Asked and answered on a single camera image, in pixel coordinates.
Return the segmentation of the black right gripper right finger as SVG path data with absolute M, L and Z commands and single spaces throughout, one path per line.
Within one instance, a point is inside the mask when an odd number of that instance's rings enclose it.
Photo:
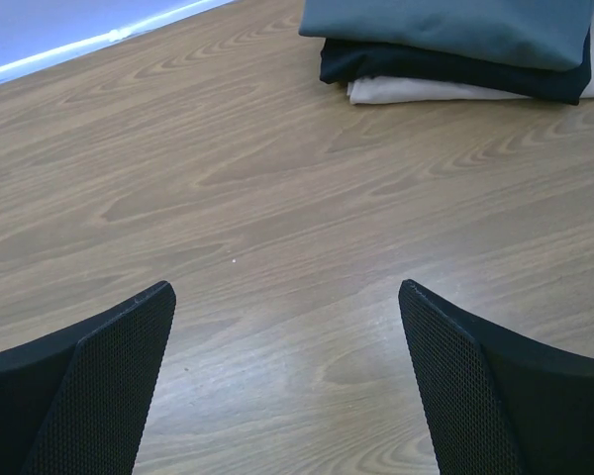
M 443 474 L 594 474 L 594 358 L 477 317 L 413 280 L 399 306 Z

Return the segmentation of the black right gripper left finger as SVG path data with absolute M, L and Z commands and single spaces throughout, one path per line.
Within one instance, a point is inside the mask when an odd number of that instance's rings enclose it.
M 130 474 L 176 306 L 160 281 L 0 351 L 0 474 Z

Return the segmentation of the folded beige t shirt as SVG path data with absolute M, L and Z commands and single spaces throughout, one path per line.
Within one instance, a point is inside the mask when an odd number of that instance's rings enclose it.
M 591 25 L 592 77 L 581 99 L 594 99 L 594 13 Z M 528 96 L 473 85 L 440 82 L 426 79 L 375 77 L 362 78 L 347 86 L 346 94 L 352 104 L 395 104 L 420 101 L 447 100 L 514 100 Z

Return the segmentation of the folded grey-green t shirt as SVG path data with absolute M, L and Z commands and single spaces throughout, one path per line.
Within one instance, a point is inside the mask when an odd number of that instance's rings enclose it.
M 320 0 L 305 3 L 299 34 L 566 71 L 582 62 L 593 13 L 583 0 Z

